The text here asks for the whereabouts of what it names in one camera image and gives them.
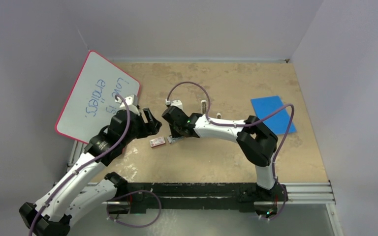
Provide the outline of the white stapler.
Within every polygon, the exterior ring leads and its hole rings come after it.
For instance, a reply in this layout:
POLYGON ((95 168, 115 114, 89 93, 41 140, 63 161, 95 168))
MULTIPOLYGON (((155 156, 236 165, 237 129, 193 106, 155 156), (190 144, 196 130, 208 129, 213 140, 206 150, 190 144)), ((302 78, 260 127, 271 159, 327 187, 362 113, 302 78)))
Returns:
MULTIPOLYGON (((201 102, 200 102, 200 104, 201 104, 201 114, 206 114, 206 110, 207 110, 207 100, 201 100, 201 102)), ((221 119, 222 118, 222 115, 221 115, 221 113, 217 113, 216 114, 216 118, 217 119, 221 119)))

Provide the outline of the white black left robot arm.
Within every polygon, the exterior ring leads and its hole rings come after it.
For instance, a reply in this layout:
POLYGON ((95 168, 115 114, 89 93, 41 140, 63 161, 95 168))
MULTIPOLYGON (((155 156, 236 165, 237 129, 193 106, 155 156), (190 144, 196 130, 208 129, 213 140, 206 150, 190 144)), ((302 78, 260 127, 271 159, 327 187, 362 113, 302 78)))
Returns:
POLYGON ((131 200, 128 181, 116 172, 105 175, 88 191, 88 183, 135 139, 156 135, 162 127, 150 109, 121 109, 85 146, 73 167, 35 203, 24 203, 19 213, 30 236, 65 236, 75 220, 106 200, 131 200))

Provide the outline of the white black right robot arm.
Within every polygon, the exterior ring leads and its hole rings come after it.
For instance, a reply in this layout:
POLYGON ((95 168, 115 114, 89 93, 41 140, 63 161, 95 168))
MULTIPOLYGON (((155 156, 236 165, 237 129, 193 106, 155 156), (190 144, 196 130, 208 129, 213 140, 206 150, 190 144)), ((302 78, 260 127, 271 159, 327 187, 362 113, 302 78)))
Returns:
POLYGON ((275 170, 283 143, 258 117, 230 121, 208 118, 199 113, 188 116, 181 108, 169 106, 162 118, 168 123, 173 137, 216 138, 237 143, 246 159, 255 166, 258 197, 268 200, 287 196, 275 170))

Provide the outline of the red white staple box sleeve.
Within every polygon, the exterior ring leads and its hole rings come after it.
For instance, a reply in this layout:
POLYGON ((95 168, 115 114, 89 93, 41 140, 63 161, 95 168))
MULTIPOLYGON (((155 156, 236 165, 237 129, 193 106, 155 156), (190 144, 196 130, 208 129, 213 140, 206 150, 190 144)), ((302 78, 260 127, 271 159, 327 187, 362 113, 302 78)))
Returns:
POLYGON ((155 148, 166 144, 164 137, 158 137, 150 140, 150 147, 155 148))

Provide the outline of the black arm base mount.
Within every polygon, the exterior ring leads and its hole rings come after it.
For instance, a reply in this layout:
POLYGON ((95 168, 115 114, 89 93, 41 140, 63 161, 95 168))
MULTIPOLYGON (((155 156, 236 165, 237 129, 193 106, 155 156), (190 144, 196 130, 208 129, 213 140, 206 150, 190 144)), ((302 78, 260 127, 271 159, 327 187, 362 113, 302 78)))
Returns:
POLYGON ((288 200, 288 194, 271 198, 256 191, 254 182, 149 183, 129 182, 114 191, 111 199, 125 201, 131 213, 148 209, 237 210, 272 216, 288 200))

